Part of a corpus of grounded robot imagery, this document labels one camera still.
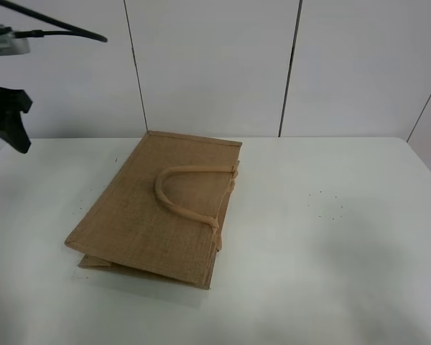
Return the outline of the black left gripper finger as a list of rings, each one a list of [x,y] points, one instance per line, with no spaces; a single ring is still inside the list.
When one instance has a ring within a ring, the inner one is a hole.
[[[22,114],[27,114],[32,104],[24,90],[0,87],[0,138],[22,154],[31,146]]]

